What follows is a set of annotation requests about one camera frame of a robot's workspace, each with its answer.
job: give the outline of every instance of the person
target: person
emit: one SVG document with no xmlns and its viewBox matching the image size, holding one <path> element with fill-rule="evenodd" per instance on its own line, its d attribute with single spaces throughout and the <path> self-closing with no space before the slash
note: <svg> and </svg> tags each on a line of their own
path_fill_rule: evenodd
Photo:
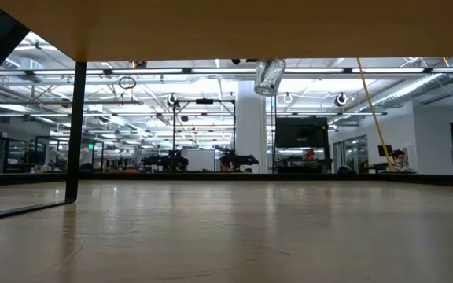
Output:
<svg viewBox="0 0 453 283">
<path fill-rule="evenodd" d="M 414 172 L 405 164 L 405 152 L 403 150 L 395 150 L 392 153 L 392 160 L 394 161 L 395 172 Z"/>
</svg>

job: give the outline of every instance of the column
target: column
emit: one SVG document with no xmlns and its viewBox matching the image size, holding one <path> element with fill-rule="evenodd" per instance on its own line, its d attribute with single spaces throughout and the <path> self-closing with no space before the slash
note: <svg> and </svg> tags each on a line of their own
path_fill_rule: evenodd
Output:
<svg viewBox="0 0 453 283">
<path fill-rule="evenodd" d="M 259 166 L 242 166 L 242 170 L 251 168 L 253 173 L 267 173 L 265 97 L 255 93 L 254 88 L 254 81 L 238 82 L 236 152 L 238 155 L 252 154 L 260 162 Z"/>
</svg>

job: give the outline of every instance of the white pillar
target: white pillar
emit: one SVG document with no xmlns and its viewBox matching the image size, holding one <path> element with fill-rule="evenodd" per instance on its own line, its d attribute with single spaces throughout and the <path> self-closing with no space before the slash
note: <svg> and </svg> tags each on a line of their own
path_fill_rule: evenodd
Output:
<svg viewBox="0 0 453 283">
<path fill-rule="evenodd" d="M 267 173 L 267 118 L 265 97 L 255 93 L 254 81 L 238 82 L 237 139 L 238 155 L 252 154 L 260 165 L 242 166 L 252 168 L 253 173 Z"/>
</svg>

